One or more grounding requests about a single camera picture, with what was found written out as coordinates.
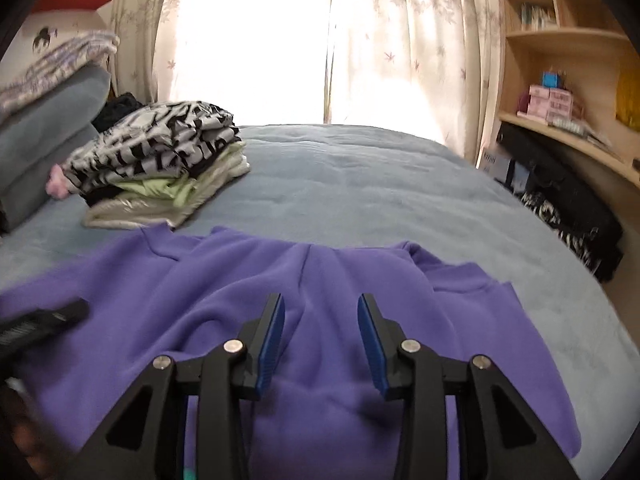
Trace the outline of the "person's left hand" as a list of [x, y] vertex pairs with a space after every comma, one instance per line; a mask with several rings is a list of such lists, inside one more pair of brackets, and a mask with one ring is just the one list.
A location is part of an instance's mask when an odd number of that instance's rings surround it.
[[8, 415], [10, 435], [29, 467], [39, 479], [57, 479], [66, 458], [55, 437], [39, 426], [23, 397], [9, 386], [1, 387], [1, 407]]

